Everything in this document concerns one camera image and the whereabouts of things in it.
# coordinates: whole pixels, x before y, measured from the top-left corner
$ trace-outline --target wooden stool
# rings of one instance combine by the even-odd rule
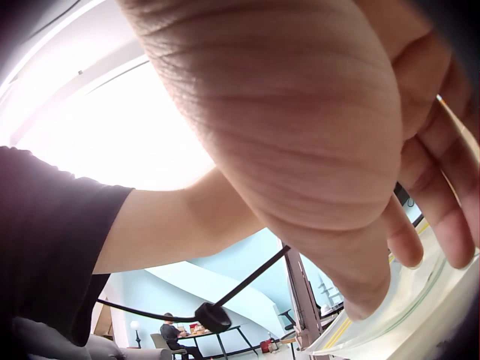
[[[292,348],[292,358],[295,360],[295,350],[293,349],[293,343],[296,342],[295,338],[295,331],[292,331],[285,336],[280,338],[280,344],[290,344],[290,347]]]

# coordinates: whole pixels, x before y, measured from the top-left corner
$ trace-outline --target ceiling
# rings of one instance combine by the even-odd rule
[[[85,6],[31,44],[45,42],[0,98],[0,140],[107,184],[188,186],[214,166],[211,158],[115,1]]]

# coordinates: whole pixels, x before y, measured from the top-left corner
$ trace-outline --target black shirt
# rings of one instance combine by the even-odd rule
[[[0,337],[21,346],[11,326],[22,317],[85,345],[108,279],[92,271],[130,191],[0,147]]]
[[[180,330],[173,325],[163,324],[160,327],[160,334],[165,339],[168,345],[178,343]]]

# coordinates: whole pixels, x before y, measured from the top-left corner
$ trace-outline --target dark table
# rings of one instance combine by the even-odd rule
[[[243,334],[243,332],[240,330],[240,325],[237,325],[237,326],[232,326],[230,329],[226,330],[226,331],[230,331],[230,330],[238,330],[238,332],[240,333],[241,337],[243,337],[243,340],[245,340],[245,342],[247,343],[247,345],[249,346],[249,348],[246,348],[243,351],[253,351],[255,352],[255,354],[258,356],[258,353],[257,353],[257,350],[255,350],[255,348],[250,344],[250,341],[248,341],[247,337]],[[206,333],[206,334],[200,334],[200,335],[188,335],[186,337],[179,337],[179,340],[183,340],[183,339],[193,339],[195,341],[195,346],[197,346],[198,348],[198,343],[197,343],[197,338],[199,337],[203,337],[203,336],[209,336],[209,335],[216,335],[216,338],[218,339],[218,343],[220,344],[220,348],[222,349],[222,353],[223,353],[223,356],[225,357],[225,360],[228,360],[228,356],[227,356],[227,353],[225,352],[225,348],[223,347],[223,343],[222,343],[222,339],[220,338],[220,334],[219,333],[212,333],[212,332],[209,332],[209,333]]]

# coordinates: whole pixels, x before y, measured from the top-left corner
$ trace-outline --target bright light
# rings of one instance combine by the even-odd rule
[[[183,188],[214,166],[150,63],[62,104],[17,147],[77,177],[146,190]]]

